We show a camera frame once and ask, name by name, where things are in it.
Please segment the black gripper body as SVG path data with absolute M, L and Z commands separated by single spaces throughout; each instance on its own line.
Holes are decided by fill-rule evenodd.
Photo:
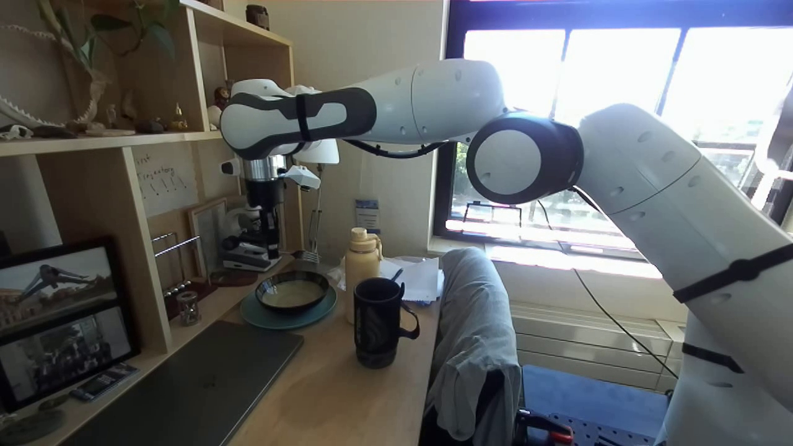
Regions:
M 279 243 L 279 184 L 277 182 L 248 182 L 248 204 L 258 212 L 258 233 L 266 246 Z

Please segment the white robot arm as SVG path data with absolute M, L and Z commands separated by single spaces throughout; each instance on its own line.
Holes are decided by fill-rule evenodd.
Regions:
M 662 446 L 793 445 L 793 241 L 655 114 L 612 104 L 565 127 L 511 113 L 494 65 L 437 61 L 329 91 L 243 79 L 221 135 L 243 160 L 320 140 L 394 160 L 463 141 L 489 201 L 581 193 L 689 311 Z

